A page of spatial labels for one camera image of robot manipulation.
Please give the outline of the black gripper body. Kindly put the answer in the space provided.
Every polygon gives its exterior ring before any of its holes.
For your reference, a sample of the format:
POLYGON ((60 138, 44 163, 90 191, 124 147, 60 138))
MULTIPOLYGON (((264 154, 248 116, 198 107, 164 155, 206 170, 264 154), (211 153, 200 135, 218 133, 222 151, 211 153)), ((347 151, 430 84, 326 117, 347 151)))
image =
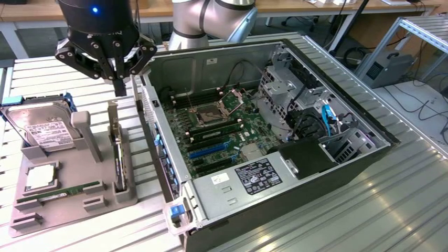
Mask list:
POLYGON ((59 1, 59 6, 68 25, 66 39, 91 59, 87 43, 99 42, 120 79, 120 41, 134 44, 139 39, 130 1, 59 1))

